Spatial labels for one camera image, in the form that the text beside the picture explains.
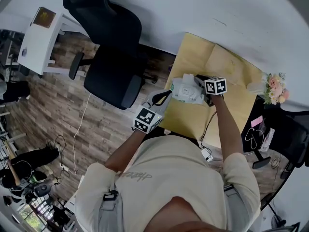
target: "window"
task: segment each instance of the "window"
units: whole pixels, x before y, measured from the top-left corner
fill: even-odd
[[[36,210],[41,214],[41,217],[38,217],[30,205],[25,204],[22,206],[18,213],[22,216],[22,218],[37,232],[49,232],[47,229],[47,220],[53,217],[49,206],[44,197],[37,198],[37,200],[33,201],[31,205],[36,208]]]

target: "wooden floor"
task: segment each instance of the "wooden floor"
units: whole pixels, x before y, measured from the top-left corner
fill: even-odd
[[[52,57],[63,68],[69,68],[78,51],[85,52],[85,58],[93,57],[98,46],[80,34],[66,34],[59,38]],[[68,200],[77,190],[80,178],[85,174],[88,165],[93,162],[104,163],[109,155],[120,146],[132,133],[131,124],[134,111],[138,104],[153,90],[165,86],[169,72],[168,67],[174,62],[175,56],[143,47],[149,56],[147,73],[159,77],[153,85],[147,82],[141,89],[134,105],[125,111],[119,110],[108,103],[91,95],[85,112],[83,124],[75,138],[75,162],[77,175],[70,173],[70,177],[62,175],[61,185],[53,186],[55,196]],[[73,137],[81,122],[81,117],[89,98],[89,92],[84,87],[84,77],[77,77],[74,81],[67,75],[44,74],[40,79],[32,73],[27,78],[31,89],[30,100],[21,100],[7,104],[5,108],[11,114],[6,116],[8,131],[14,136],[25,132],[27,136],[15,142],[16,146],[26,152],[36,148],[43,148],[47,141],[54,142],[58,135],[66,140],[62,161],[74,172]],[[280,154],[273,151],[266,153],[272,159],[280,158]],[[220,152],[213,150],[213,155],[220,160]],[[247,156],[249,164],[256,161],[255,155]],[[49,164],[54,176],[60,177],[60,158]],[[210,165],[220,170],[222,162],[211,162]],[[282,183],[280,173],[287,164],[282,157],[279,168],[266,167],[255,170],[260,187],[261,198],[275,191]]]

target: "black clip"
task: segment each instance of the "black clip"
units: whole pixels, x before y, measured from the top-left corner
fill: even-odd
[[[116,190],[112,190],[103,196],[103,201],[115,201],[118,194]]]

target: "yellow desk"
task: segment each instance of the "yellow desk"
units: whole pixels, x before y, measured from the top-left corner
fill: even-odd
[[[251,82],[259,82],[262,72],[239,56],[224,48],[186,33],[178,51],[165,88],[169,89],[174,77],[187,74],[216,75],[226,78],[227,93],[225,102],[235,119],[239,131],[244,128],[256,95],[247,91]],[[215,107],[185,104],[172,99],[160,126],[181,135],[200,140],[206,123],[214,113]],[[221,148],[217,116],[210,123],[204,142]]]

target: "pink sticky note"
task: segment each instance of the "pink sticky note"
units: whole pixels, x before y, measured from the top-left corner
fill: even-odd
[[[259,116],[259,118],[256,118],[255,120],[251,121],[251,127],[254,127],[256,125],[258,125],[259,123],[261,123],[263,121],[263,116]]]

